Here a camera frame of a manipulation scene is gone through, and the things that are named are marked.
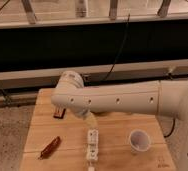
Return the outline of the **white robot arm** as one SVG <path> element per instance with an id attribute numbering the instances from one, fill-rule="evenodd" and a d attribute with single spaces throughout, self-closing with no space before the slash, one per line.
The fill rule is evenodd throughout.
<path id="1" fill-rule="evenodd" d="M 84 118 L 90 112 L 131 112 L 183 122 L 185 140 L 177 171 L 188 171 L 188 80 L 161 80 L 86 87 L 75 71 L 62 73 L 51 101 Z"/>

